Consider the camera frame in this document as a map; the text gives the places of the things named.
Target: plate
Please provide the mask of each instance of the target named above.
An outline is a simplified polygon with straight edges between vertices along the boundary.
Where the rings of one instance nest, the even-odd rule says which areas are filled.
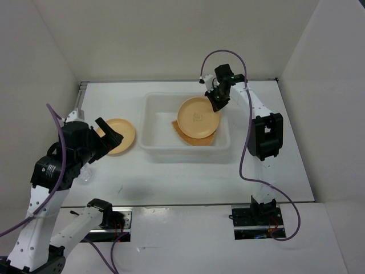
[[[214,112],[207,98],[194,97],[186,100],[177,114],[181,131],[191,138],[202,139],[213,134],[219,125],[220,114]]]
[[[136,130],[135,127],[124,119],[110,119],[107,120],[106,123],[117,133],[122,134],[123,140],[121,141],[121,144],[114,148],[112,151],[108,153],[108,155],[118,154],[123,151],[125,151],[128,147],[130,147],[135,140],[136,137]],[[103,137],[105,135],[104,131],[99,127],[96,129],[96,133],[100,137]]]

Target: plastic container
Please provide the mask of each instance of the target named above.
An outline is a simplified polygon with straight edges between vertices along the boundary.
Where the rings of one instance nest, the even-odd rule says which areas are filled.
[[[149,93],[144,97],[138,145],[158,162],[222,163],[230,149],[228,120],[221,120],[211,146],[190,146],[180,139],[171,123],[182,103],[202,93]]]

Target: table surface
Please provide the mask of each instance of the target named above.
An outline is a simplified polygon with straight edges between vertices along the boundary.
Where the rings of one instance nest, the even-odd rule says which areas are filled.
[[[252,81],[251,89],[273,112],[284,118],[284,143],[277,157],[275,186],[294,201],[314,200],[295,137],[275,81]],[[79,102],[89,125],[97,128],[95,119],[123,118],[137,130],[143,108],[143,97],[149,92],[201,92],[197,82],[121,82],[89,83]],[[115,206],[198,205],[249,203],[255,183],[240,179],[238,165],[247,134],[248,117],[231,101],[225,109],[231,137],[231,159],[224,164],[156,163],[149,159],[137,142],[124,155],[106,156],[90,165],[89,182],[76,179],[64,207],[85,206],[92,198]],[[255,177],[253,157],[247,155],[244,174]],[[278,202],[286,199],[278,195]]]
[[[133,208],[131,242],[115,247],[117,269],[130,274],[346,274],[325,205],[297,206],[301,230],[283,243],[273,239],[235,240],[229,205]],[[54,233],[74,219],[69,211],[61,210]],[[295,211],[289,204],[282,204],[281,211],[286,233],[291,235],[297,226]],[[96,245],[110,261],[111,243]],[[81,243],[70,253],[63,273],[110,271],[89,244]]]

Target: round plate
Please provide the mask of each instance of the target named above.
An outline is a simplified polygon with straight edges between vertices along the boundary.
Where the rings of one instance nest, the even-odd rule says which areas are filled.
[[[210,101],[201,97],[185,101],[177,114],[177,123],[181,131],[195,139],[213,134],[217,130],[219,120],[219,112],[214,112]]]
[[[106,123],[117,133],[122,134],[123,140],[121,141],[121,144],[114,148],[112,151],[108,153],[108,155],[117,154],[125,151],[128,147],[131,146],[133,143],[135,137],[136,137],[136,130],[134,126],[124,119],[110,119],[107,120]],[[103,137],[105,135],[104,131],[99,127],[96,130],[96,133],[100,137]]]

